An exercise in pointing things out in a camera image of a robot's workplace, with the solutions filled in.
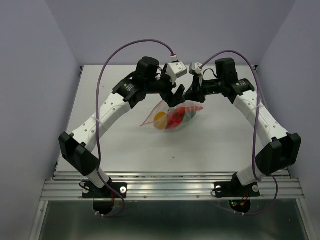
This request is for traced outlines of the orange carrot with leaves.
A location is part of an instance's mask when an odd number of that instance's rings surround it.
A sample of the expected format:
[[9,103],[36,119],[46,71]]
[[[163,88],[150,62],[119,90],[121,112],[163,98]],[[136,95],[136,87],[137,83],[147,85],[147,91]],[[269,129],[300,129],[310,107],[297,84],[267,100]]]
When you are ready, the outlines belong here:
[[198,112],[201,111],[203,107],[201,105],[186,105],[186,106],[181,106],[177,110],[179,113],[190,113],[190,112]]

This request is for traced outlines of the dark green cucumber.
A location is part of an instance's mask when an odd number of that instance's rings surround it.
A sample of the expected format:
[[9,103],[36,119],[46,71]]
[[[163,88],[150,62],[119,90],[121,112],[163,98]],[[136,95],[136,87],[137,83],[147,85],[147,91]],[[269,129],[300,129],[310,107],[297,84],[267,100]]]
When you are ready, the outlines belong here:
[[183,116],[183,121],[184,122],[190,121],[191,119],[193,119],[196,116],[196,114],[197,114],[197,111],[195,111],[195,110],[186,111]]

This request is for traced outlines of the clear pink-dotted zip bag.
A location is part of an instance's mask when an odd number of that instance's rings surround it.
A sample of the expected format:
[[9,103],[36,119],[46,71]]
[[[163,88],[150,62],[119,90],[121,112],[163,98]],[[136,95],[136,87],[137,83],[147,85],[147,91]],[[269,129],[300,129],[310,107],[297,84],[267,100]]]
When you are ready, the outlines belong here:
[[175,131],[187,125],[203,109],[201,103],[194,101],[187,100],[175,107],[169,107],[162,100],[139,127],[152,127],[158,131]]

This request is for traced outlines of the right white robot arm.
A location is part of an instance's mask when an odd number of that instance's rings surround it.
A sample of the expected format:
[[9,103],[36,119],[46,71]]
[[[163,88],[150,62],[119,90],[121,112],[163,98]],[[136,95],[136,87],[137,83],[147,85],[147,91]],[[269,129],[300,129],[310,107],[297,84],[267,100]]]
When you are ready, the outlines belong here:
[[192,84],[184,95],[189,101],[203,103],[206,96],[221,94],[245,116],[259,138],[262,150],[253,154],[250,166],[237,172],[230,182],[231,192],[242,195],[248,185],[296,163],[302,139],[282,127],[258,98],[258,90],[248,79],[239,79],[235,61],[222,58],[215,61],[215,79],[205,80],[201,64],[192,63],[189,73]]

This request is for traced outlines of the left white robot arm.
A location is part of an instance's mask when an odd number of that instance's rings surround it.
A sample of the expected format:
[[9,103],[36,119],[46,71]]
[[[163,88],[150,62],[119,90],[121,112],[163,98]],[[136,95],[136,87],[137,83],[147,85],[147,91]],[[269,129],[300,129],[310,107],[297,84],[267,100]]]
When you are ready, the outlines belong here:
[[100,197],[111,193],[111,179],[100,167],[102,158],[92,153],[94,148],[101,147],[101,137],[149,94],[160,95],[171,108],[185,102],[185,88],[183,85],[177,87],[176,81],[188,70],[175,56],[172,59],[173,62],[159,69],[158,60],[143,57],[135,71],[112,89],[105,102],[96,104],[96,112],[86,122],[71,133],[63,132],[59,136],[62,157],[94,185],[94,191]]

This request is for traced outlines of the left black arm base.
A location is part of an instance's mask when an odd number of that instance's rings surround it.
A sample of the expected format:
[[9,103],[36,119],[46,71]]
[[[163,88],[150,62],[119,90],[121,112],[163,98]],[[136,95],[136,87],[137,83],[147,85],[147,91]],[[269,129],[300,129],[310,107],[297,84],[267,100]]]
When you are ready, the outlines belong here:
[[82,188],[82,198],[93,200],[92,208],[96,216],[111,218],[118,216],[125,208],[125,198],[127,197],[128,184],[126,182],[109,182],[110,190],[107,186],[96,187],[89,180],[79,183]]

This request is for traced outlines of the yellow lemon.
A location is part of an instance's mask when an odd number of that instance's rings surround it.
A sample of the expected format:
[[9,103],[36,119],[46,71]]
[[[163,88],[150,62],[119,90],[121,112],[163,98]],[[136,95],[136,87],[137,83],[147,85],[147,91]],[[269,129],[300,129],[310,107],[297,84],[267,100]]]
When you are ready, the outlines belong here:
[[166,112],[158,112],[153,119],[153,126],[157,130],[164,130],[168,124],[168,115]]

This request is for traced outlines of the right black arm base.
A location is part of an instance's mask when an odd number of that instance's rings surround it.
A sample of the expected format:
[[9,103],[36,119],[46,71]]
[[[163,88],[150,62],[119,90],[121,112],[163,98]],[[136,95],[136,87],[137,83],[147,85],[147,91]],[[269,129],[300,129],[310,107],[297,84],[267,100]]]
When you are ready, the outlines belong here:
[[242,185],[234,173],[230,181],[218,181],[213,185],[210,194],[218,199],[228,199],[230,210],[235,214],[252,216],[250,197],[259,197],[260,191],[257,182]]

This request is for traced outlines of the red bell pepper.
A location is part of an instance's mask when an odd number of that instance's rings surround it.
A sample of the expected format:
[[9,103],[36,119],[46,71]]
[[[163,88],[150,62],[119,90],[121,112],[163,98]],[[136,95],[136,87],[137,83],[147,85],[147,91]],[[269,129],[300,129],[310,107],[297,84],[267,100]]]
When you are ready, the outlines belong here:
[[177,110],[178,108],[175,108],[168,114],[166,129],[174,129],[183,122],[183,118],[185,114],[179,113]]

